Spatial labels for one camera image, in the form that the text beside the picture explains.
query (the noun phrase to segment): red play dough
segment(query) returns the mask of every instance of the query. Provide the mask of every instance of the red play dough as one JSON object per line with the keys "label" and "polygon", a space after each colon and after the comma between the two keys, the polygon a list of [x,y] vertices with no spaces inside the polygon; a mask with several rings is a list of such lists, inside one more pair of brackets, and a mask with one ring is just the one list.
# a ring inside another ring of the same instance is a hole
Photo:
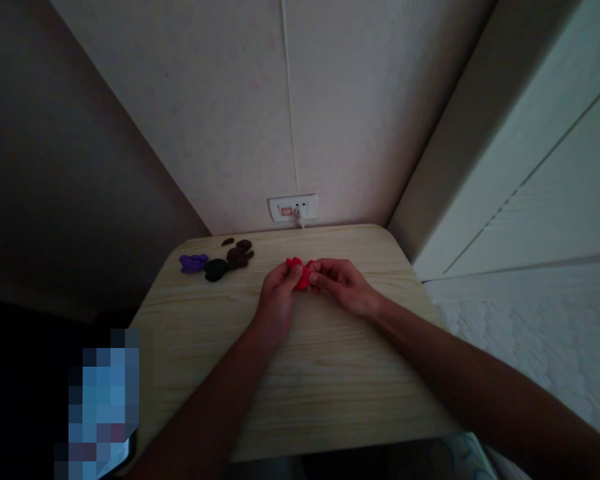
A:
{"label": "red play dough", "polygon": [[300,281],[294,287],[294,290],[304,290],[309,286],[309,269],[307,268],[310,264],[313,263],[313,260],[309,260],[306,265],[302,266],[302,260],[298,257],[294,257],[293,260],[287,259],[287,266],[291,269],[294,265],[302,266],[302,277],[300,277]]}

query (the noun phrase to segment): wooden table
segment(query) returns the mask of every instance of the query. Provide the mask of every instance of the wooden table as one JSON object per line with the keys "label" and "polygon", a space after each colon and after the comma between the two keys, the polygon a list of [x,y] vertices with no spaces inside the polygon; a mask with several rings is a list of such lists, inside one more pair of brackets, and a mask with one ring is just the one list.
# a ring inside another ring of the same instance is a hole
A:
{"label": "wooden table", "polygon": [[[141,329],[142,451],[249,324],[264,276],[287,257],[348,258],[388,298],[445,328],[393,236],[376,225],[234,235],[253,242],[246,269],[216,283],[178,258],[225,258],[227,237],[190,240],[165,262],[131,328]],[[457,432],[406,361],[328,295],[299,293],[233,452],[233,461],[393,443]]]}

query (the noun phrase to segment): purple play dough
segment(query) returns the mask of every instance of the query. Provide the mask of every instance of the purple play dough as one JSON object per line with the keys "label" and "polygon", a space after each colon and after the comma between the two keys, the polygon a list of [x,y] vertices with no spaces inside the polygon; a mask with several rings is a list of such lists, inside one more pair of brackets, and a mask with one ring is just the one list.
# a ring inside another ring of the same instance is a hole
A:
{"label": "purple play dough", "polygon": [[205,269],[205,264],[209,261],[206,255],[182,255],[180,263],[182,273],[196,273]]}

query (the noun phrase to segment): electrical outlet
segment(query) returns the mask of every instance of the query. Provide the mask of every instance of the electrical outlet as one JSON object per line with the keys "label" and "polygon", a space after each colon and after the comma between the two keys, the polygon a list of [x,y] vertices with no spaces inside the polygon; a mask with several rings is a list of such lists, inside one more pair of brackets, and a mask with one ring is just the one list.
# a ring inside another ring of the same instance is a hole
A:
{"label": "electrical outlet", "polygon": [[269,210],[274,222],[296,220],[296,208],[302,209],[305,218],[316,218],[318,216],[318,196],[312,194],[269,199]]}

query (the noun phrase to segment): white cabinet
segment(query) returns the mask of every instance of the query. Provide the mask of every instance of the white cabinet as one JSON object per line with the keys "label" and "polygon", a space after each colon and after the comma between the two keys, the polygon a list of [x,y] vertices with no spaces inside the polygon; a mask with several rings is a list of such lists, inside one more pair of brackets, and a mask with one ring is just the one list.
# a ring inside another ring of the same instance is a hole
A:
{"label": "white cabinet", "polygon": [[536,8],[498,4],[389,224],[422,280],[600,256],[600,0]]}

